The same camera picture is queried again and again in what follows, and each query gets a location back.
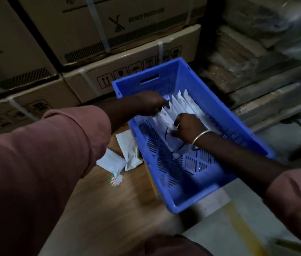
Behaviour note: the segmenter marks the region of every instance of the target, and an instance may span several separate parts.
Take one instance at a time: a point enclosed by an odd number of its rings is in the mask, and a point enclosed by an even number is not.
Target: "gray floor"
[[[296,123],[277,124],[257,133],[276,152],[277,159],[288,163],[289,153],[301,146],[301,127]],[[301,159],[290,163],[292,168],[301,168]],[[298,255],[274,244],[277,238],[300,242],[263,204],[261,198],[241,180],[235,180],[224,187],[231,202],[241,215],[253,235],[270,255]],[[249,241],[240,238],[223,208],[218,209],[199,224],[184,233],[189,239],[207,248],[214,256],[263,255],[252,253]]]

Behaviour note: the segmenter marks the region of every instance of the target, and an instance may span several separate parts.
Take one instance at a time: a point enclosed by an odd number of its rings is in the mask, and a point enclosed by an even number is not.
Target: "yellow floor line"
[[[223,206],[224,212],[228,215],[232,227],[238,233],[239,237],[244,241],[248,250],[255,256],[269,256],[262,244],[258,241],[255,234],[243,220],[240,213],[232,202]]]

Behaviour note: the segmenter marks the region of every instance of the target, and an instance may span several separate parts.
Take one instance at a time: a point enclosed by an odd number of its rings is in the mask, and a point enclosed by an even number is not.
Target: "blue plastic crate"
[[[112,85],[118,98],[144,90],[157,91],[163,96],[177,94],[179,90],[183,93],[187,89],[223,137],[269,158],[275,156],[213,94],[182,58],[113,81]],[[202,150],[189,151],[173,160],[147,117],[137,116],[128,124],[162,200],[171,212],[183,211],[236,178],[223,163]]]

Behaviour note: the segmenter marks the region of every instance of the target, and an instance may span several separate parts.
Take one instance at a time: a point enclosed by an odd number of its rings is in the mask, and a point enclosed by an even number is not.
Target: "person's left hand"
[[[139,92],[135,94],[134,97],[137,99],[135,106],[139,107],[139,114],[141,116],[153,116],[168,103],[168,101],[155,91]]]

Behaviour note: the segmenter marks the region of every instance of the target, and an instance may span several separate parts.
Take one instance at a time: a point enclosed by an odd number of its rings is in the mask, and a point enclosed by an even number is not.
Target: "hand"
[[[173,130],[171,135],[180,138],[188,144],[192,144],[200,133],[207,130],[200,119],[194,114],[188,113],[179,114],[174,122],[174,126],[178,127],[178,130]]]
[[[153,116],[167,104],[167,101],[155,91],[139,92],[134,97],[137,99],[135,106],[139,107],[141,116]]]

